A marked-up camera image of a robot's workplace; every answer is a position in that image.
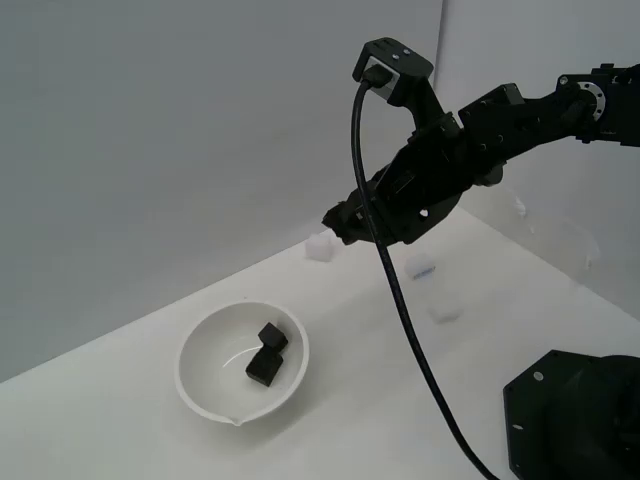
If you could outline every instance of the black cable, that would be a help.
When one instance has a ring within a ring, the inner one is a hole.
[[[458,427],[458,424],[456,423],[456,420],[451,413],[449,405],[447,405],[447,401],[440,391],[440,387],[438,386],[438,383],[433,376],[431,367],[429,366],[429,363],[424,356],[424,352],[422,351],[422,347],[420,346],[420,341],[418,340],[416,332],[413,328],[413,324],[411,323],[409,310],[407,309],[407,304],[404,301],[402,289],[400,288],[400,283],[398,282],[398,276],[396,275],[396,271],[393,267],[391,256],[389,255],[387,247],[381,240],[380,233],[378,232],[378,227],[373,217],[374,207],[372,205],[371,196],[367,188],[367,179],[364,173],[364,167],[362,165],[362,152],[360,149],[360,119],[362,117],[362,104],[364,103],[364,97],[367,93],[367,90],[369,90],[371,87],[372,84],[368,80],[365,79],[362,81],[360,87],[358,88],[358,92],[356,93],[356,97],[353,101],[353,112],[351,114],[351,158],[353,159],[353,170],[356,175],[358,192],[360,193],[362,207],[364,209],[364,218],[367,226],[369,227],[369,231],[371,232],[371,238],[373,239],[374,243],[376,244],[376,248],[378,249],[378,254],[380,255],[380,260],[382,261],[382,266],[384,267],[384,272],[387,275],[387,280],[389,281],[391,294],[393,295],[393,300],[395,301],[396,308],[398,309],[398,315],[400,315],[400,321],[402,322],[402,327],[404,328],[404,332],[407,335],[407,340],[409,340],[411,350],[416,357],[416,361],[420,366],[420,370],[424,375],[424,379],[427,381],[429,390],[431,390],[433,398],[438,404],[445,422],[447,422],[449,430],[451,430],[453,437],[455,438],[456,442],[458,442],[458,445],[460,446],[464,454],[484,476],[484,478],[486,478],[487,480],[498,480],[498,477],[496,477],[489,471],[489,469],[482,463],[482,461],[478,458],[478,456],[474,453],[474,451],[467,443],[467,440],[462,435],[462,432],[460,431],[460,428]]]

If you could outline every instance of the white block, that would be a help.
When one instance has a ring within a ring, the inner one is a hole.
[[[418,253],[407,258],[404,263],[404,272],[411,280],[418,280],[433,273],[436,264],[430,255],[426,253]]]
[[[331,237],[327,235],[311,235],[304,242],[304,250],[307,258],[318,262],[330,262],[333,258]]]
[[[462,312],[458,294],[441,288],[427,293],[427,313],[435,323],[452,322],[462,315]]]

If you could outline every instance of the white cube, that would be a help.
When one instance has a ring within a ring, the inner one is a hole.
[[[331,237],[327,235],[311,235],[304,242],[307,258],[318,262],[330,262],[333,257]]]

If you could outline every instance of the white bowl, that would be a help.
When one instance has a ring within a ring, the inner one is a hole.
[[[269,387],[251,380],[245,368],[262,346],[258,333],[268,322],[289,344]],[[309,363],[309,340],[300,321],[274,305],[245,301],[226,305],[198,322],[180,348],[174,369],[178,393],[197,414],[242,425],[280,407],[298,388]]]

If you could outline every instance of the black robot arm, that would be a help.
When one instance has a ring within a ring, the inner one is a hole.
[[[590,74],[562,75],[556,90],[526,99],[505,84],[459,111],[464,128],[445,113],[429,84],[433,65],[400,42],[365,44],[353,77],[381,65],[392,73],[373,89],[413,115],[415,131],[391,163],[368,181],[385,245],[412,243],[442,221],[473,185],[494,185],[513,157],[573,136],[640,147],[640,65],[603,64]],[[349,245],[372,241],[357,190],[329,210],[323,223]]]

